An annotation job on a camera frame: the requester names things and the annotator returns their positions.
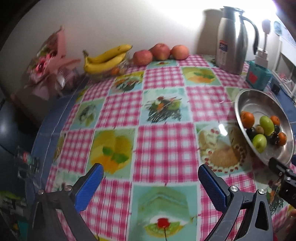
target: metal bowl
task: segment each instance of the metal bowl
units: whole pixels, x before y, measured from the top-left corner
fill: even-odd
[[[284,111],[271,97],[259,90],[242,90],[238,93],[238,95],[235,98],[234,109],[237,121],[239,123],[239,127],[242,130],[249,146],[265,165],[268,165],[269,159],[271,157],[277,158],[280,162],[282,162],[285,165],[290,164],[292,155],[294,153],[294,139],[292,128]],[[268,117],[276,115],[277,117],[279,117],[281,122],[280,131],[284,132],[287,135],[286,145],[282,147],[277,147],[271,145],[268,142],[264,152],[259,153],[253,146],[250,138],[246,133],[245,128],[242,125],[242,121],[240,119],[241,111],[248,111],[253,113],[255,117],[254,126],[259,125],[260,117],[263,115],[266,115]]]

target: orange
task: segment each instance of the orange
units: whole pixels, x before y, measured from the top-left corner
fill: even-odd
[[[111,69],[111,75],[117,75],[119,73],[119,67],[114,67]]]
[[[275,115],[271,116],[270,117],[271,121],[273,122],[274,125],[280,125],[280,121],[279,121],[279,118]]]
[[[242,121],[242,125],[244,126],[244,128],[250,129],[255,123],[255,118],[252,113],[244,112],[241,115],[241,121]]]
[[[279,143],[278,143],[278,145],[279,146],[284,146],[287,143],[287,136],[286,136],[286,134],[284,132],[280,132],[278,134],[278,136],[279,136]]]

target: banana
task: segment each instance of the banana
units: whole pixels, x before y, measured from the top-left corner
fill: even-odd
[[[99,74],[101,72],[107,71],[116,65],[118,65],[122,60],[124,60],[126,53],[119,54],[112,58],[111,60],[100,63],[100,64],[93,64],[89,62],[89,57],[84,55],[84,66],[83,69],[86,73],[89,74]]]
[[[103,62],[106,62],[106,61],[112,59],[113,57],[115,57],[119,54],[129,51],[131,48],[132,48],[132,45],[123,44],[123,45],[117,46],[113,49],[110,49],[97,57],[89,57],[89,62],[93,63],[93,64],[100,64],[100,63],[103,63]]]

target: thermos handle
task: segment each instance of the thermos handle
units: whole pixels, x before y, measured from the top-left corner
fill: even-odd
[[[255,29],[255,40],[254,40],[254,43],[253,43],[253,52],[254,52],[254,54],[256,54],[257,48],[258,48],[258,41],[259,41],[258,29],[257,29],[256,25],[250,19],[248,19],[248,18],[246,18],[246,17],[244,17],[242,15],[240,15],[239,17],[242,20],[246,20],[246,21],[250,22],[253,25],[254,29]]]

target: green apple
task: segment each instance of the green apple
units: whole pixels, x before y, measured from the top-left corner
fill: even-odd
[[[264,135],[267,137],[274,133],[274,124],[267,116],[261,116],[260,118],[260,126],[262,126],[264,130]]]
[[[262,152],[264,152],[264,150],[266,148],[267,139],[264,135],[258,134],[253,138],[252,143],[253,143],[254,147],[256,148],[256,150],[259,153],[262,153]]]

